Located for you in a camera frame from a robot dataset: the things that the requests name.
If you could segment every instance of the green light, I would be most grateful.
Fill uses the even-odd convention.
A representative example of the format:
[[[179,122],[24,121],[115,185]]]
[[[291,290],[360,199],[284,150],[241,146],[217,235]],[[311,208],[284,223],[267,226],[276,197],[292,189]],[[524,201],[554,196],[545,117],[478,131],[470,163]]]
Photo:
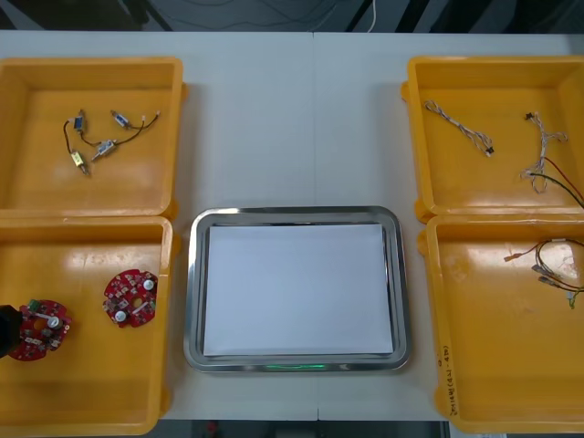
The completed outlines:
[[[322,370],[325,365],[266,365],[270,370]]]

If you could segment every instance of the round circuit board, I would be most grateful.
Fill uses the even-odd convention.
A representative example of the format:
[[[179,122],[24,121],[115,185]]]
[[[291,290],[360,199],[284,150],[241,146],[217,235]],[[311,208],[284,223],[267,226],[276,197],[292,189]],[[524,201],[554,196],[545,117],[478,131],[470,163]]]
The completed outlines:
[[[119,327],[130,324],[139,327],[154,319],[158,278],[139,269],[117,274],[111,279],[103,295],[103,309]]]
[[[31,299],[19,310],[23,317],[20,344],[8,353],[11,358],[39,360],[47,355],[47,351],[55,351],[61,346],[71,325],[65,306],[48,299]]]

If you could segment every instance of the electronic component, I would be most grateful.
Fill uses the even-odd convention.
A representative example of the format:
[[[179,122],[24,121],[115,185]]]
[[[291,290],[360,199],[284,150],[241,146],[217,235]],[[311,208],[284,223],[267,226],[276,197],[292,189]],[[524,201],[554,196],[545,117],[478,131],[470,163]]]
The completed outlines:
[[[74,149],[71,150],[71,158],[73,159],[75,165],[80,168],[84,175],[89,175],[89,167],[85,163],[83,155],[81,155],[79,151],[76,151]]]
[[[111,110],[111,115],[113,116],[113,119],[117,121],[122,128],[127,129],[131,126],[128,119],[126,119],[124,116],[114,111],[113,109]]]
[[[117,147],[118,144],[116,143],[115,140],[104,140],[99,144],[98,152],[93,156],[91,160],[94,162],[98,158],[104,157],[109,153],[112,153]]]
[[[139,327],[154,318],[158,278],[139,269],[124,271],[108,283],[103,310],[119,327]]]
[[[11,358],[39,360],[47,351],[61,346],[71,325],[65,306],[47,299],[31,299],[27,306],[20,307],[20,313],[20,343],[9,353]]]
[[[73,129],[80,134],[87,130],[87,122],[85,119],[85,112],[83,112],[83,109],[80,109],[77,117],[73,119]]]
[[[83,172],[83,174],[89,175],[89,167],[85,163],[85,160],[83,160],[83,156],[79,153],[79,151],[71,149],[71,145],[69,144],[69,136],[67,134],[67,125],[70,122],[71,122],[71,119],[67,120],[65,122],[65,124],[63,125],[63,134],[65,135],[65,143],[67,144],[67,152],[69,152],[69,155],[73,159],[73,162],[75,163],[75,165],[77,167],[80,168],[80,170]]]

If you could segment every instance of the floor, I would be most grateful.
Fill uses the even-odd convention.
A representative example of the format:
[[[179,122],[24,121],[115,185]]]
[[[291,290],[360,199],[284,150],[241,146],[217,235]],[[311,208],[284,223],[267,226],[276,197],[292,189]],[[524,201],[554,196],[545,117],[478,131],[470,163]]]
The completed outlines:
[[[445,438],[439,422],[209,422],[163,420],[147,438]]]
[[[145,8],[144,0],[112,0],[103,3],[98,3],[99,0],[56,0],[50,2],[50,6],[38,6],[38,0],[0,0],[0,8],[17,29],[25,30],[63,28],[159,31],[164,30],[166,25],[161,23],[165,22],[167,30],[175,31],[344,32],[362,1],[150,0],[151,6]],[[514,14],[516,1],[493,0],[471,32],[503,32]],[[549,32],[581,33],[584,30],[584,1],[562,1],[567,6],[560,10],[556,24]],[[415,32],[428,32],[447,2],[430,0]],[[376,0],[376,23],[372,31],[394,32],[408,3],[409,0]],[[98,13],[88,18],[88,14],[83,11],[92,5]],[[105,21],[96,23],[95,16],[99,15],[99,11],[103,13]],[[157,22],[154,16],[162,20]],[[372,20],[373,8],[369,7],[354,31],[367,31]]]

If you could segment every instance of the stainless steel tray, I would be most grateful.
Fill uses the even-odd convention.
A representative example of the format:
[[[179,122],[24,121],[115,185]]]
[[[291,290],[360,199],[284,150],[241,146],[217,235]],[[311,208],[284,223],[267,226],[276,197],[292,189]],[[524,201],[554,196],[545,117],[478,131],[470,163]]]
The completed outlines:
[[[322,354],[204,356],[206,279],[209,231],[229,225],[380,224],[383,230],[387,293],[393,352],[387,354]],[[402,250],[396,216],[372,207],[223,208],[201,213],[193,222],[189,246],[184,355],[200,371],[341,371],[394,370],[408,359],[410,317]]]

